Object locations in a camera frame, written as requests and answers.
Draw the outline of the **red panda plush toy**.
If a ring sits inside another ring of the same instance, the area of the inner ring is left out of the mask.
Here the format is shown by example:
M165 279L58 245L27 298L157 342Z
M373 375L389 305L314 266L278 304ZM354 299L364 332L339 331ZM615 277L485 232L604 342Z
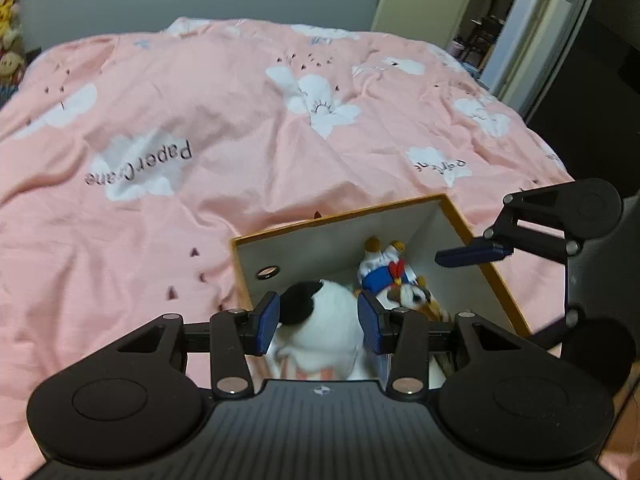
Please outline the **red panda plush toy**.
M392 240L386 247L376 236L364 242L364 256L357 271L355 295L370 292L386 310L406 308L422 312L431 322L450 322L426 284L405 258L406 246Z

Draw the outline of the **white striped plush toy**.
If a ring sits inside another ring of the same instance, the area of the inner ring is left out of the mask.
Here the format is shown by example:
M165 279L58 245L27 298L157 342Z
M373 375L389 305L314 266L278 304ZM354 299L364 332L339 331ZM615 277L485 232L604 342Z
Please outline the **white striped plush toy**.
M265 360L273 378L371 378L354 293L329 280L290 286L280 296L279 326Z

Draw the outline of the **orange cardboard box white inside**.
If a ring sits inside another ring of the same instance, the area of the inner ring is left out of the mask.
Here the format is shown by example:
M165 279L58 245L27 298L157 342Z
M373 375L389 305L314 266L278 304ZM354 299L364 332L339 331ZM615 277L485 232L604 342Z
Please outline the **orange cardboard box white inside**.
M315 280L337 282L355 295L364 242L371 236L383 247L392 240L405 244L407 262L426 278L428 289L451 319L461 311L474 311L512 333L528 334L523 315L494 266L448 269L436 263L436 252L472 240L470 229L444 194L235 238L231 247L241 297L246 304L257 304L266 292L281 296L296 283ZM386 382L390 357L364 351L373 372L369 379ZM273 378L265 356L248 361L255 382Z

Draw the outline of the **pink patterned duvet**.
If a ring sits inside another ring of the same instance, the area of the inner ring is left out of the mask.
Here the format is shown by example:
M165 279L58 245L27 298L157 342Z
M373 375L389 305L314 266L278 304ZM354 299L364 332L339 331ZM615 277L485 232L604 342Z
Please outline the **pink patterned duvet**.
M574 181L421 41L182 18L43 52L1 113L2 477L637 478L639 360L611 394L532 344L565 270L528 252L489 263L525 336L382 306L386 382L248 362L235 238L444 194L473 239Z

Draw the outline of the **plush toys pile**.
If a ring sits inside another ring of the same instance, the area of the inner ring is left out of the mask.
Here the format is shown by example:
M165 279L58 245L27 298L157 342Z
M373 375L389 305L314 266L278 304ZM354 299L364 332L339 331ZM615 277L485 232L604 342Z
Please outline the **plush toys pile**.
M21 0L1 0L1 85L17 86L26 70L22 34Z

